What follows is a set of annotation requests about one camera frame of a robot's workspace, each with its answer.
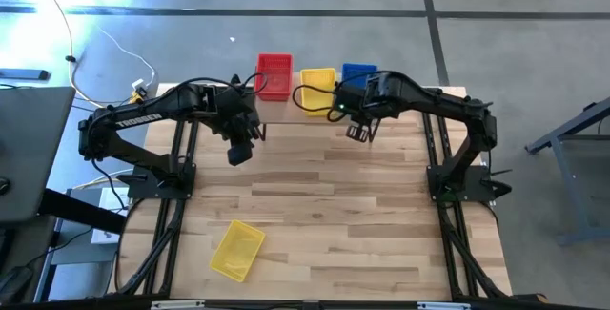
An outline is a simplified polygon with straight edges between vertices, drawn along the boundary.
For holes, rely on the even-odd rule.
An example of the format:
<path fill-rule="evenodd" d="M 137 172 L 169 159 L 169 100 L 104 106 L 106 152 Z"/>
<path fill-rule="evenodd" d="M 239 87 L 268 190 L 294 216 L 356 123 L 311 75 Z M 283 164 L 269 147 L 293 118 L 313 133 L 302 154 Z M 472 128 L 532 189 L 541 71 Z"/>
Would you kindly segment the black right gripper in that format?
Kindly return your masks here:
<path fill-rule="evenodd" d="M 346 136 L 354 141 L 366 140 L 372 143 L 376 137 L 381 119 L 367 111 L 356 111 L 350 115 L 350 120 L 354 125 L 350 125 L 346 130 Z"/>

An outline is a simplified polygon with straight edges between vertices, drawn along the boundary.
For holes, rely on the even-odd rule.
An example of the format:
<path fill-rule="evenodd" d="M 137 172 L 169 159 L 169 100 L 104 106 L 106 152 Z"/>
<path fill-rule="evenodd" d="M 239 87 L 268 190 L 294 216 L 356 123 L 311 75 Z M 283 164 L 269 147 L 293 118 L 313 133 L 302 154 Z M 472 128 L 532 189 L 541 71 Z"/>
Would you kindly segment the gray desk top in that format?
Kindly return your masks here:
<path fill-rule="evenodd" d="M 0 90 L 0 226 L 37 214 L 73 98 L 70 87 Z"/>

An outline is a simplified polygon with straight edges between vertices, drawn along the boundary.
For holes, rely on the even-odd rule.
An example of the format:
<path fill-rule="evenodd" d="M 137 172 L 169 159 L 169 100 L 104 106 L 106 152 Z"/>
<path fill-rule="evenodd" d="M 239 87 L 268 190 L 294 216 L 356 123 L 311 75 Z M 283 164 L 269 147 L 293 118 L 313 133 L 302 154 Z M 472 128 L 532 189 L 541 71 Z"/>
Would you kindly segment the yellow plastic basket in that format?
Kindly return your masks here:
<path fill-rule="evenodd" d="M 253 226 L 233 220 L 213 254 L 210 268 L 228 279 L 243 282 L 265 237 Z"/>
<path fill-rule="evenodd" d="M 334 68 L 304 69 L 300 71 L 301 106 L 308 116 L 324 116 L 330 109 L 334 96 L 336 70 Z"/>

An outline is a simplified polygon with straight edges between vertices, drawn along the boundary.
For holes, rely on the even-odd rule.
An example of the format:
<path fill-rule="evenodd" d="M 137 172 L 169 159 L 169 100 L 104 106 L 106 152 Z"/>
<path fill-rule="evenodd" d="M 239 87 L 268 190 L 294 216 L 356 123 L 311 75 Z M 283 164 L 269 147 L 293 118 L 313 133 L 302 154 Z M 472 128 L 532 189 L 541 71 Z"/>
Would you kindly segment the black frame strut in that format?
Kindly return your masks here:
<path fill-rule="evenodd" d="M 453 300 L 461 297 L 463 293 L 458 285 L 458 276 L 455 271 L 455 261 L 453 248 L 456 248 L 458 253 L 461 255 L 462 261 L 465 266 L 472 272 L 472 275 L 478 283 L 485 295 L 488 298 L 507 298 L 508 295 L 502 292 L 494 282 L 487 276 L 478 261 L 472 255 L 470 249 L 463 243 L 463 240 L 458 234 L 458 230 L 453 225 L 449 216 L 447 215 L 447 208 L 443 205 L 437 205 L 439 226 L 441 232 L 441 238 L 443 239 L 443 249 L 445 250 L 445 257 L 449 261 L 447 267 L 450 295 Z"/>
<path fill-rule="evenodd" d="M 172 163 L 178 163 L 180 161 L 183 161 L 184 163 L 191 164 L 194 161 L 199 123 L 190 122 L 190 131 L 189 131 L 189 136 L 188 136 L 186 153 L 184 155 L 180 155 L 179 152 L 180 152 L 180 147 L 182 144 L 182 138 L 183 138 L 183 135 L 185 132 L 186 125 L 187 125 L 187 122 L 185 122 L 185 121 L 176 122 L 175 130 L 174 130 L 174 134 L 173 134 L 173 144 L 172 144 L 171 152 L 170 152 Z"/>
<path fill-rule="evenodd" d="M 421 115 L 430 169 L 448 160 L 453 154 L 445 118 L 437 116 L 437 127 L 434 128 L 431 116 L 427 113 Z"/>
<path fill-rule="evenodd" d="M 152 246 L 151 251 L 148 253 L 147 257 L 138 267 L 136 272 L 130 277 L 125 285 L 121 286 L 116 291 L 116 294 L 133 295 L 137 291 L 145 277 L 151 272 L 153 265 L 158 262 L 158 259 L 160 258 L 165 247 L 177 234 L 180 233 L 185 205 L 185 200 L 180 199 L 177 201 L 173 212 L 173 217 L 164 230 L 163 235 Z"/>

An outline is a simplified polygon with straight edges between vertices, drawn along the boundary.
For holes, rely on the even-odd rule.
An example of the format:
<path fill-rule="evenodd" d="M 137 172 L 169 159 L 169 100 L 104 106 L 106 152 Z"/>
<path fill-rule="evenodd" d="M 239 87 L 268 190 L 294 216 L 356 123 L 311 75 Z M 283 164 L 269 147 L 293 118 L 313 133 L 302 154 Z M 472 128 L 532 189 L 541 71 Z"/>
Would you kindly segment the white box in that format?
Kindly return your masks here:
<path fill-rule="evenodd" d="M 110 187 L 102 188 L 98 206 L 124 217 L 128 213 L 130 205 L 130 199 L 128 198 L 129 189 L 127 187 L 118 187 L 115 191 L 118 196 L 114 194 Z M 115 244 L 118 240 L 118 234 L 108 231 L 94 229 L 91 234 L 91 244 Z"/>

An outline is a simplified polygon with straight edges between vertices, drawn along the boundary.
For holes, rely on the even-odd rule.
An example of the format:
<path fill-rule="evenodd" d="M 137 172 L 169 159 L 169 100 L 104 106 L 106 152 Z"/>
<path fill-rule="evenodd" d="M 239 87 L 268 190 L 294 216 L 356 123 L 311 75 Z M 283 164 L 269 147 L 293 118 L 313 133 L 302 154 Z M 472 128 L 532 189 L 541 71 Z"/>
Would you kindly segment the black frame bar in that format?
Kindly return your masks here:
<path fill-rule="evenodd" d="M 0 305 L 0 310 L 150 310 L 153 301 L 171 300 L 162 295 L 106 296 L 81 300 L 54 300 Z M 204 300 L 203 310 L 417 310 L 419 301 L 439 300 Z M 602 310 L 517 299 L 462 297 L 472 310 Z"/>

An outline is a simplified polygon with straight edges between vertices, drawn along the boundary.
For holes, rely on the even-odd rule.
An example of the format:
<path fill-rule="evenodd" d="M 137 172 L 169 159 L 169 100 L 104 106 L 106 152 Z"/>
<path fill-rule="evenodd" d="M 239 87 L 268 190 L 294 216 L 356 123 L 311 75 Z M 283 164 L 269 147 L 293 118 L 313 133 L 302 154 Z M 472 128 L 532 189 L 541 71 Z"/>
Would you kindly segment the silver metal bracket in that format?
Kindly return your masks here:
<path fill-rule="evenodd" d="M 204 300 L 159 300 L 153 301 L 150 310 L 203 310 Z"/>
<path fill-rule="evenodd" d="M 440 302 L 440 301 L 419 301 L 417 310 L 472 310 L 468 303 L 459 302 Z"/>

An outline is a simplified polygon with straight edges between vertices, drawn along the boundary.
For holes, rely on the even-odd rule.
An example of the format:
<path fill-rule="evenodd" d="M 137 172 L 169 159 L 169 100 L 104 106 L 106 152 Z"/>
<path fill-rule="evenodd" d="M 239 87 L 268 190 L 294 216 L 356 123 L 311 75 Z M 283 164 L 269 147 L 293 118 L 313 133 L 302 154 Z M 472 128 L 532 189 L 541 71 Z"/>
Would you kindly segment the blue plastic basket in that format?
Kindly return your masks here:
<path fill-rule="evenodd" d="M 351 86 L 365 89 L 368 75 L 377 71 L 377 65 L 344 63 L 341 69 L 341 81 L 348 81 Z"/>

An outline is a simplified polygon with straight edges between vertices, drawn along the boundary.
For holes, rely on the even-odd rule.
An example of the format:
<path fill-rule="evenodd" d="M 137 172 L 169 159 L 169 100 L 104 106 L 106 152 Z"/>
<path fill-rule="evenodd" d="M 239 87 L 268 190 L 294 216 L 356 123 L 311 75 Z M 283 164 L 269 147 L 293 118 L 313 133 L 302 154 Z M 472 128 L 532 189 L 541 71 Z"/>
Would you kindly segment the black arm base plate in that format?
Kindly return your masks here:
<path fill-rule="evenodd" d="M 196 165 L 181 163 L 176 179 L 161 180 L 150 170 L 135 167 L 128 182 L 130 198 L 187 199 L 193 193 Z"/>
<path fill-rule="evenodd" d="M 512 187 L 493 180 L 485 166 L 448 170 L 429 166 L 426 170 L 430 198 L 435 202 L 488 202 L 512 192 Z"/>

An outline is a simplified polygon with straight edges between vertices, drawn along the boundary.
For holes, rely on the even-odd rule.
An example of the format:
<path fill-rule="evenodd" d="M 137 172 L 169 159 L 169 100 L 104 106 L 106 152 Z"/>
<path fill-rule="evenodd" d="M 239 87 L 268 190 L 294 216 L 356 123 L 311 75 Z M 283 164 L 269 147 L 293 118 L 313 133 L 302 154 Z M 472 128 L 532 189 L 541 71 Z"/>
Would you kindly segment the red plastic basket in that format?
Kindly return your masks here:
<path fill-rule="evenodd" d="M 259 99 L 286 102 L 292 89 L 293 56 L 289 53 L 260 53 L 257 57 L 254 89 Z"/>

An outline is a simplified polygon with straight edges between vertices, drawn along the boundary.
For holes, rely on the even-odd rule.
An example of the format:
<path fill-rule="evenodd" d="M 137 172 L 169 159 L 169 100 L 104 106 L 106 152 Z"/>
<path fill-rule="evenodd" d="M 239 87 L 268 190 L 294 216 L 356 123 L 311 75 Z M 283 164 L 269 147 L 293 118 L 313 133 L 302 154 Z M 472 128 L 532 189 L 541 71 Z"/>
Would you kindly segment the dark flat device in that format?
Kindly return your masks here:
<path fill-rule="evenodd" d="M 0 68 L 0 78 L 19 80 L 48 80 L 50 73 L 46 70 Z"/>

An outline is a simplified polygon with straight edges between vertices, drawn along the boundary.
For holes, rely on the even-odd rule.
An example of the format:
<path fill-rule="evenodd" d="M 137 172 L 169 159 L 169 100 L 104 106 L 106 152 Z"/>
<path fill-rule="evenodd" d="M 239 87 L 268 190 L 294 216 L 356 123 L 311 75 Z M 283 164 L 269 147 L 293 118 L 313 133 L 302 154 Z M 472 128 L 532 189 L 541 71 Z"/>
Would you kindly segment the black desk bar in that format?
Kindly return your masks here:
<path fill-rule="evenodd" d="M 93 229 L 114 234 L 120 234 L 126 223 L 125 216 L 51 189 L 44 191 L 38 213 L 89 225 Z"/>

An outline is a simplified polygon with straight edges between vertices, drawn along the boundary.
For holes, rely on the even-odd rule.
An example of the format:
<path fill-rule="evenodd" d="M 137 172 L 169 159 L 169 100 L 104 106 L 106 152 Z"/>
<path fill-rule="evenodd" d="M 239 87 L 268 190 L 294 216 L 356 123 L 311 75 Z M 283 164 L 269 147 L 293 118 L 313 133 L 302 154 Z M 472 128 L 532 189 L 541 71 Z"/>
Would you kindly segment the blue-gray metal table frame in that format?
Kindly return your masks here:
<path fill-rule="evenodd" d="M 550 149 L 559 170 L 569 226 L 560 245 L 610 239 L 610 134 L 587 132 L 603 120 L 610 123 L 610 96 L 525 145 L 529 155 Z"/>

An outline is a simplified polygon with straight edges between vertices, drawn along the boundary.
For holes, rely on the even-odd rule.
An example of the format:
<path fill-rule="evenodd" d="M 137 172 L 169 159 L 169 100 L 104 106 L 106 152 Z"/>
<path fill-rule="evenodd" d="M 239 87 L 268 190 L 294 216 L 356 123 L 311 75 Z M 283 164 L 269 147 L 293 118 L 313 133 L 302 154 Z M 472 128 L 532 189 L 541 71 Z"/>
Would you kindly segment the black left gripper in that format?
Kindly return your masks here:
<path fill-rule="evenodd" d="M 231 104 L 222 109 L 222 131 L 231 144 L 241 144 L 260 137 L 262 141 L 266 141 L 266 124 L 261 124 L 259 127 L 258 122 L 249 121 L 250 112 L 251 109 L 241 103 Z"/>

